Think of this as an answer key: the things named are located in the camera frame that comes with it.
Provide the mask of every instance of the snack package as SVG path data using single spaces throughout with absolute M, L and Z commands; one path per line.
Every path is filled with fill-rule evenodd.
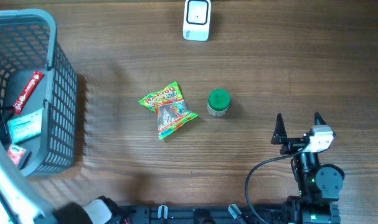
M 14 165 L 16 165 L 16 167 L 19 169 L 21 169 L 24 165 L 29 153 L 30 151 L 28 151 L 27 149 L 13 144 L 11 144 L 9 146 L 9 149 L 7 149 L 7 155 L 10 157 L 10 159 L 12 159 Z
M 34 137 L 41 132 L 42 109 L 7 122 L 12 144 Z
M 20 114 L 24 105 L 27 103 L 27 100 L 31 96 L 32 92 L 35 90 L 35 87 L 38 85 L 40 80 L 44 77 L 42 72 L 35 71 L 31 79 L 26 84 L 26 87 L 21 91 L 18 99 L 13 104 L 16 114 Z
M 150 93 L 139 103 L 158 117 L 158 138 L 163 139 L 184 123 L 197 117 L 197 114 L 189 111 L 177 82 L 169 84 L 165 89 Z

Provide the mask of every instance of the white device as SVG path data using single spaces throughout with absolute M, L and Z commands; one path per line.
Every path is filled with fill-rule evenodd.
M 183 37 L 186 40 L 206 41 L 211 19 L 209 0 L 186 0 L 184 5 Z

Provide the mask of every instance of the red wrapper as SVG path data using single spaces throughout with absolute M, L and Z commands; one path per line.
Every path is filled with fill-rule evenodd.
M 16 167 L 19 169 L 21 169 L 22 165 L 24 165 L 24 162 L 26 161 L 29 153 L 30 152 L 27 151 L 27 149 L 13 144 L 11 144 L 9 146 L 9 149 L 7 150 L 7 155 L 10 157 L 10 159 L 12 159 L 14 165 L 16 165 Z
M 16 114 L 20 114 L 24 105 L 27 103 L 27 100 L 31 96 L 31 93 L 35 90 L 35 87 L 38 85 L 39 81 L 44 77 L 42 72 L 35 71 L 31 79 L 26 84 L 26 87 L 20 93 L 20 96 L 14 103 L 13 107 L 16 109 Z

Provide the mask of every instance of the wooden table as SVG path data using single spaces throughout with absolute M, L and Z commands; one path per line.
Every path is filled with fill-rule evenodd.
M 99 195 L 120 204 L 245 205 L 244 182 L 270 145 L 277 113 L 289 137 L 319 111 L 337 137 L 319 158 L 346 173 L 343 223 L 378 223 L 378 2 L 217 1 L 207 42 L 182 38 L 184 1 L 42 4 L 79 74 L 75 165 L 30 178 L 56 207 Z M 138 104 L 177 81 L 199 117 L 164 141 Z M 231 93 L 223 118 L 206 108 Z M 254 173 L 253 202 L 298 195 L 290 161 Z

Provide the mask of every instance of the small container with green lid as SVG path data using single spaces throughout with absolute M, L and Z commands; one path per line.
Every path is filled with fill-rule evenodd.
M 212 90 L 208 98 L 208 112 L 212 116 L 223 116 L 226 114 L 230 104 L 230 95 L 224 89 Z

